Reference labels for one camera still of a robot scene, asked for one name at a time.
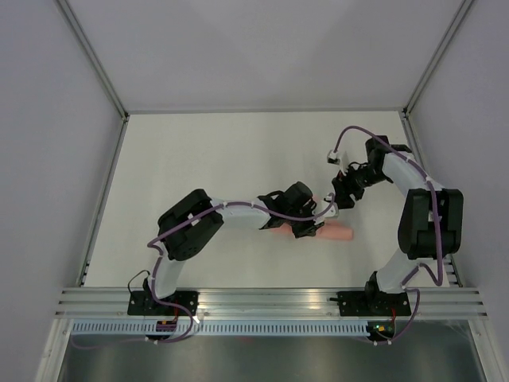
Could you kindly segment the pink satin napkin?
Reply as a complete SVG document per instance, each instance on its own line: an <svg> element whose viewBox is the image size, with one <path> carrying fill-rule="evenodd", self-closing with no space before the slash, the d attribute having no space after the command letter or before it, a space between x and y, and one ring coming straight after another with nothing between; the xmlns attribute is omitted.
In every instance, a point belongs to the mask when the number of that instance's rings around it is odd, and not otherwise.
<svg viewBox="0 0 509 382"><path fill-rule="evenodd" d="M338 220L330 218L321 220L324 222L324 226L317 231L315 236L306 236L306 237L315 237L317 239L325 239L325 240L343 240L348 241L352 240L354 236L354 232L352 228L346 227L342 225ZM281 234L291 234L290 228L284 224L282 228L274 228L274 229L266 229L271 231L272 233L281 233Z"/></svg>

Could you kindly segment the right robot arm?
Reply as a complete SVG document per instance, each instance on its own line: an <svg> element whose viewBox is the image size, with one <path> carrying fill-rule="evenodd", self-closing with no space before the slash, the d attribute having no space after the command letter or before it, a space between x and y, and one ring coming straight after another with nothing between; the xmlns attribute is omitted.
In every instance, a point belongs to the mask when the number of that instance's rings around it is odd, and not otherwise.
<svg viewBox="0 0 509 382"><path fill-rule="evenodd" d="M381 314L391 303L391 294L401 294L420 271L428 273L435 286L444 282L443 260L457 252L462 235L464 196L433 180L416 163L408 146L395 145L384 135L365 143L367 160L349 164L332 179L338 209L352 209L366 188L387 181L405 198L398 225L398 250L387 264L374 272L365 285L363 305Z"/></svg>

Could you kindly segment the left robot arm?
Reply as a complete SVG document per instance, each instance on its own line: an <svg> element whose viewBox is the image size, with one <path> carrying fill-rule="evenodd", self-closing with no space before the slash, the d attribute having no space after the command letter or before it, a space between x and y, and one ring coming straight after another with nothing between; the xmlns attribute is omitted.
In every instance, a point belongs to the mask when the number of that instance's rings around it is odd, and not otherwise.
<svg viewBox="0 0 509 382"><path fill-rule="evenodd" d="M315 236L335 213L334 194L316 201L298 181L250 201L226 201L195 189L157 221L159 232L147 247L158 252L146 306L157 315L173 308L173 294L185 262L198 255L223 227L269 230L287 224L296 238Z"/></svg>

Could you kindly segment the back aluminium frame bar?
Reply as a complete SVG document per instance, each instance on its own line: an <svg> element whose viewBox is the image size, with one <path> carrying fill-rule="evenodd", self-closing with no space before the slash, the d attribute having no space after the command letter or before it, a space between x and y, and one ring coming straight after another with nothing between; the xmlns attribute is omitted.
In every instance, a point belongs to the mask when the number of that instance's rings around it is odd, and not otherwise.
<svg viewBox="0 0 509 382"><path fill-rule="evenodd" d="M402 106L392 107L224 107L197 109L160 109L160 110L131 110L128 115L179 115L179 114L222 114L222 113L272 113L272 112L364 112L364 111L404 111Z"/></svg>

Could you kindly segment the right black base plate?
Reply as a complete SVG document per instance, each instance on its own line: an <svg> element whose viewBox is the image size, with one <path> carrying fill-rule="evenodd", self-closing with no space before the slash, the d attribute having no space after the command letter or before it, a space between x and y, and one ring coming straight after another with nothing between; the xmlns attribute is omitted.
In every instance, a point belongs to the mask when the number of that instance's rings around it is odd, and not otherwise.
<svg viewBox="0 0 509 382"><path fill-rule="evenodd" d="M369 295L365 291L350 290L338 292L332 298L339 307L341 317L409 317L410 302L407 293L386 294L375 292Z"/></svg>

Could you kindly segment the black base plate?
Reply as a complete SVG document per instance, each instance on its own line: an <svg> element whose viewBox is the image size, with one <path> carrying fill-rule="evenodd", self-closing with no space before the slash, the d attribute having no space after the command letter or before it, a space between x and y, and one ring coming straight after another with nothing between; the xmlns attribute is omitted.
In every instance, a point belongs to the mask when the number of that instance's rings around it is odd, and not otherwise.
<svg viewBox="0 0 509 382"><path fill-rule="evenodd" d="M195 290L177 290L168 298L156 302L149 291L136 290L130 293L127 307L128 316L187 316L187 310L192 316L196 315L199 293Z"/></svg>
<svg viewBox="0 0 509 382"><path fill-rule="evenodd" d="M365 291L350 290L338 292L332 298L339 307L341 317L409 317L410 302L407 293L386 294L375 292L369 295Z"/></svg>

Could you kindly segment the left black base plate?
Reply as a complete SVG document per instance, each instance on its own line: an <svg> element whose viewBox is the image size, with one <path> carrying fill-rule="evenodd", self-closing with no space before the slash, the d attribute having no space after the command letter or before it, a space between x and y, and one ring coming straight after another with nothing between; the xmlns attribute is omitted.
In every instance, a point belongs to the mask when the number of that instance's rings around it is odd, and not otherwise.
<svg viewBox="0 0 509 382"><path fill-rule="evenodd" d="M187 310L192 316L196 315L199 293L195 290L177 290L168 298L156 302L149 291L136 290L130 293L127 307L128 316L187 316Z"/></svg>

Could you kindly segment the left side frame rail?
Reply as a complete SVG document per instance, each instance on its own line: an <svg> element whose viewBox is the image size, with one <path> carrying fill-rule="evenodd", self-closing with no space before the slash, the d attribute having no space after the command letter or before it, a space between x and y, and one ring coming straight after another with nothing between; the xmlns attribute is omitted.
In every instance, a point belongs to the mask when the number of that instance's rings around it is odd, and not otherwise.
<svg viewBox="0 0 509 382"><path fill-rule="evenodd" d="M103 219L103 211L107 203L107 198L111 189L111 183L115 175L116 166L122 149L122 144L126 134L129 120L130 120L129 114L126 114L121 119L121 124L119 132L116 136L115 144L113 146L113 151L107 160L107 168L104 174L103 183L101 185L99 198L97 200L91 224L84 243L84 250L82 254L82 259L80 261L80 267L78 273L76 274L76 281L74 282L75 287L82 287L84 285L84 280L87 277L87 269L89 267L91 257L93 255L96 238L99 232L101 221Z"/></svg>

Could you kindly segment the right aluminium frame post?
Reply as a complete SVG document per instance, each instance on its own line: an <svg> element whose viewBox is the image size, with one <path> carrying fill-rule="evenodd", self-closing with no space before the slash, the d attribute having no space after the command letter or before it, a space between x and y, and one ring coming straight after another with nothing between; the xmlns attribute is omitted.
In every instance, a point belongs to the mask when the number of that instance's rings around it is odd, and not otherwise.
<svg viewBox="0 0 509 382"><path fill-rule="evenodd" d="M476 0L462 0L458 6L455 14L453 15L450 23L448 24L443 36L441 37L437 47L433 51L428 64L426 65L423 73L410 94L410 98L400 112L403 119L408 119L410 113L417 106L418 101L422 97L427 85L431 81L434 73L437 71L439 64L448 52L450 45L453 43L455 37L459 33L462 25L469 16L472 8L476 4Z"/></svg>

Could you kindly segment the aluminium frame post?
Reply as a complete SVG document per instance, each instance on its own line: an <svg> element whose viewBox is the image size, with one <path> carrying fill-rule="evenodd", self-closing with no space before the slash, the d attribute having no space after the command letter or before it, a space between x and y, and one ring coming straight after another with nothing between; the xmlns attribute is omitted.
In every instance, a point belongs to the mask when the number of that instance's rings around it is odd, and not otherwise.
<svg viewBox="0 0 509 382"><path fill-rule="evenodd" d="M408 119L410 113L417 106L418 101L422 97L427 85L431 81L434 73L437 71L439 64L448 52L450 45L453 43L455 37L459 33L462 25L469 16L472 8L476 4L476 0L462 0L458 6L455 14L453 15L450 23L448 24L443 36L441 37L437 47L433 51L428 64L426 65L423 73L410 94L410 98L400 112L403 119Z"/></svg>
<svg viewBox="0 0 509 382"><path fill-rule="evenodd" d="M103 92L105 93L108 101L111 103L113 108L116 110L122 121L126 121L129 117L129 113L123 105L118 93L115 90L114 85L111 82L110 77L107 75L106 70L104 69L95 49L93 48L88 36L81 25L78 17L72 5L67 0L55 0L54 1L56 7L60 11L62 18L68 25L73 37L76 39L76 42L82 52L84 53L88 64L91 66L92 71L94 72L97 80Z"/></svg>

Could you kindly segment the front aluminium rail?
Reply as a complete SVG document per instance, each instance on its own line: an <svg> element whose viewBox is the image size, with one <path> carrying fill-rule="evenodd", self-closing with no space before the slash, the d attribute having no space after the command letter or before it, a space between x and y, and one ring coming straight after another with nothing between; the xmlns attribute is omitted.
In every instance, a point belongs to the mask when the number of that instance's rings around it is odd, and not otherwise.
<svg viewBox="0 0 509 382"><path fill-rule="evenodd" d="M189 303L199 318L212 320L388 320L394 308L366 314L344 298L346 288L201 288ZM56 318L126 318L130 293L125 288L72 287L61 292ZM480 292L471 287L425 287L407 294L396 318L413 311L417 320L479 320L488 312Z"/></svg>

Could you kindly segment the left aluminium frame post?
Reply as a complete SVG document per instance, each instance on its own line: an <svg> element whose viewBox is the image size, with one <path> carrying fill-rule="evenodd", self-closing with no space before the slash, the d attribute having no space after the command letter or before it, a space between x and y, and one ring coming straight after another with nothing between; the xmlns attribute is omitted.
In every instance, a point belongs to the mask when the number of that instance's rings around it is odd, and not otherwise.
<svg viewBox="0 0 509 382"><path fill-rule="evenodd" d="M78 17L72 5L67 0L55 0L54 1L56 7L60 11L62 18L68 25L73 37L76 39L76 42L82 52L84 53L88 64L91 66L92 71L94 72L97 80L103 92L105 93L108 101L111 103L113 108L116 110L122 121L126 121L129 117L129 113L123 105L118 93L115 90L114 85L111 82L110 77L107 75L106 70L104 69L95 49L93 48L88 36L81 25Z"/></svg>

